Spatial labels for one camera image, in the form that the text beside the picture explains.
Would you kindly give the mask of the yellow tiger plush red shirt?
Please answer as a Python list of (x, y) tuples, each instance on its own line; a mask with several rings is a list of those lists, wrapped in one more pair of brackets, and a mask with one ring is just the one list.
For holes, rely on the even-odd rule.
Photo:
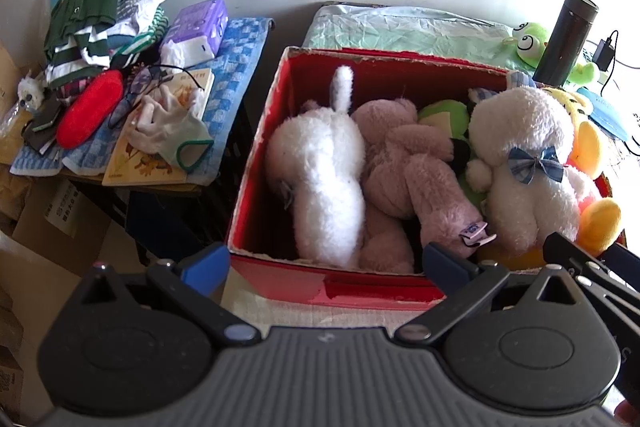
[[(567, 114), (570, 115), (566, 102), (560, 101), (558, 97), (552, 93), (550, 88), (544, 88), (542, 90), (548, 92), (556, 101), (560, 102), (566, 109)], [(575, 190), (580, 211), (577, 236), (571, 239), (571, 241), (575, 241), (580, 247), (588, 251), (589, 254), (597, 256), (601, 254), (602, 251), (605, 251), (608, 246), (611, 246), (620, 235), (620, 232), (623, 231), (622, 210), (614, 199), (603, 196), (600, 193), (599, 187), (597, 187), (596, 179), (600, 176), (602, 168), (599, 166), (594, 168), (582, 167), (579, 165), (579, 161), (575, 159), (576, 127), (572, 116), (570, 116), (570, 120), (574, 126), (574, 144), (565, 168), (568, 173), (568, 179), (570, 179), (570, 184), (572, 184)], [(520, 256), (529, 259), (531, 255), (539, 254), (541, 247), (542, 245), (535, 247)], [(497, 239), (495, 240), (495, 245), (490, 247), (489, 250), (492, 253), (495, 251), (504, 259), (520, 257), (508, 254), (504, 248), (498, 244)]]

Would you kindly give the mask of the mauve pink teddy plush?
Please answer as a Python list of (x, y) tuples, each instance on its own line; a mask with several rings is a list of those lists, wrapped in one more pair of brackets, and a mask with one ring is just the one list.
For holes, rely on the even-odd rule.
[(402, 222), (416, 218), (420, 243), (437, 243), (469, 258), (482, 243), (465, 239), (480, 225), (480, 210), (464, 194), (451, 163), (456, 143), (442, 130), (421, 124), (405, 98), (374, 100), (352, 113), (364, 142), (361, 187), (366, 222), (359, 268), (410, 274), (414, 252)]

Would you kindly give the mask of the white rabbit plush blue bow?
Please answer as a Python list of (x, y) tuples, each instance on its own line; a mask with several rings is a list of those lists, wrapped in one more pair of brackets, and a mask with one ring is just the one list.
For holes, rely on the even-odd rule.
[(548, 92), (518, 87), (476, 104), (469, 123), (475, 157), (466, 181), (486, 195), (491, 231), (519, 256), (554, 232), (577, 236), (579, 206), (565, 165), (574, 144), (566, 109)]

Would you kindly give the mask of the green brown round plush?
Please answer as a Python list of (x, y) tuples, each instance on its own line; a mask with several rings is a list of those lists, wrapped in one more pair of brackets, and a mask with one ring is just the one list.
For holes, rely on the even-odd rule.
[(449, 136), (454, 143), (454, 159), (449, 166), (457, 176), (465, 196), (478, 209), (482, 209), (484, 193), (478, 193), (469, 186), (465, 178), (466, 165), (475, 158), (468, 140), (470, 116), (466, 105), (459, 101), (444, 100), (422, 108), (418, 114), (420, 124), (435, 127)]

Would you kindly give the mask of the white fluffy plush dog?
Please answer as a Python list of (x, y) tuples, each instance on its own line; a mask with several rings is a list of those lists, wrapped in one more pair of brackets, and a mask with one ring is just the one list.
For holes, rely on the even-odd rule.
[(337, 67), (330, 104), (313, 101), (304, 113), (283, 121), (267, 145), (269, 184), (292, 208), (300, 259), (355, 269), (366, 220), (360, 185), (366, 142), (350, 117), (354, 72)]

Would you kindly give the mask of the red cardboard box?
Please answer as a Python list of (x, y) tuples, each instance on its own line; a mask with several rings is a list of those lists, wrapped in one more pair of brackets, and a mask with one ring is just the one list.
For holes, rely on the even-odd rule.
[(262, 297), (423, 310), (426, 246), (526, 270), (553, 233), (589, 254), (622, 210), (582, 137), (582, 96), (411, 53), (283, 53), (231, 221), (233, 268)]

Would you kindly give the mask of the yellow picture book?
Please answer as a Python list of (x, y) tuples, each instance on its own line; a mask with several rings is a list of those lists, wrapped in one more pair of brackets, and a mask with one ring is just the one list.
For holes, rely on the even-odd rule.
[(213, 148), (204, 112), (214, 85), (208, 68), (148, 66), (128, 83), (109, 124), (120, 131), (103, 184), (175, 185)]

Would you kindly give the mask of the brown cardboard box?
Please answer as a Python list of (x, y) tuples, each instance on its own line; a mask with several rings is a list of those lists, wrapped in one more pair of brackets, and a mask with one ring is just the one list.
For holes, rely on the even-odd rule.
[(35, 254), (75, 275), (98, 260), (111, 219), (64, 178), (1, 181), (1, 251)]

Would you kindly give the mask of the blue glasses case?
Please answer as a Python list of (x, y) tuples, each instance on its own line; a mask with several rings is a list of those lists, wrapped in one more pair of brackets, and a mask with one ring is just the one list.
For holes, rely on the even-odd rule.
[(619, 139), (622, 142), (626, 142), (628, 140), (628, 133), (624, 129), (620, 118), (618, 118), (616, 110), (610, 103), (605, 101), (602, 96), (586, 89), (585, 87), (580, 87), (577, 90), (577, 93), (588, 98), (591, 102), (593, 111), (589, 118), (593, 122), (595, 122), (604, 131), (608, 132), (608, 134), (614, 136), (614, 138)]

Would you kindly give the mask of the red plush item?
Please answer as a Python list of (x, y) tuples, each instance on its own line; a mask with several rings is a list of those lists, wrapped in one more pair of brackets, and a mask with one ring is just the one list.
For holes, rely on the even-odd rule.
[(56, 143), (63, 150), (73, 150), (87, 142), (123, 95), (124, 84), (119, 70), (109, 69), (96, 76), (60, 120), (56, 128)]

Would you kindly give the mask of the black charger plug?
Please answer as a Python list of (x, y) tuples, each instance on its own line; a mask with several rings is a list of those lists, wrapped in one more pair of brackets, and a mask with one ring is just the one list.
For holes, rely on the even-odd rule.
[(613, 37), (609, 36), (606, 39), (601, 39), (597, 49), (592, 56), (592, 62), (600, 72), (606, 72), (614, 61), (615, 46), (613, 44)]

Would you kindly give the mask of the blue checkered towel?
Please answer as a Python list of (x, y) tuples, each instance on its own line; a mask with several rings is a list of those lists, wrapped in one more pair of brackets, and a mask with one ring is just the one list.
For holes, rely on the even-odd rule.
[(214, 182), (226, 149), (233, 121), (254, 75), (273, 20), (267, 17), (240, 17), (230, 20), (219, 54), (198, 64), (192, 72), (179, 72), (174, 80), (186, 87), (171, 95), (172, 88), (155, 88), (150, 98), (157, 110), (153, 119), (172, 118), (164, 148), (171, 162), (160, 155), (146, 155), (130, 146), (128, 139), (137, 124), (144, 121), (143, 104), (111, 129), (101, 124), (92, 138), (75, 150), (55, 147), (40, 157), (29, 147), (18, 152), (10, 173), (14, 176), (57, 176), (70, 170), (76, 176), (103, 176), (105, 185), (207, 186)]

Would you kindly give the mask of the purple tissue pack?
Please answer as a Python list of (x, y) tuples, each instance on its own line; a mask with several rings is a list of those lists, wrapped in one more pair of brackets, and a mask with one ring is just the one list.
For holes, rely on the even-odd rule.
[(205, 0), (186, 6), (160, 44), (160, 62), (188, 68), (213, 60), (228, 23), (224, 0)]

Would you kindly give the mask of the green cartoon bed sheet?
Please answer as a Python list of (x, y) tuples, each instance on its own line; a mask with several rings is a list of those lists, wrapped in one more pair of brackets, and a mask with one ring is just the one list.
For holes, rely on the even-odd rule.
[(232, 270), (222, 302), (259, 327), (272, 324), (397, 326), (442, 294), (421, 274), (340, 271), (295, 260), (288, 213), (265, 179), (272, 132), (307, 100), (326, 103), (338, 65), (355, 72), (354, 100), (410, 98), (425, 106), (497, 90), (522, 62), (506, 25), (422, 8), (322, 6), (304, 43), (284, 50), (258, 120), (228, 246)]

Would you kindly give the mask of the pile of folded clothes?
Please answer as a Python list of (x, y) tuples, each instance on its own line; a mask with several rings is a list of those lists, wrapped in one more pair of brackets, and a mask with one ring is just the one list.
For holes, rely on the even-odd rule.
[(50, 0), (43, 41), (52, 90), (131, 64), (163, 39), (167, 0)]

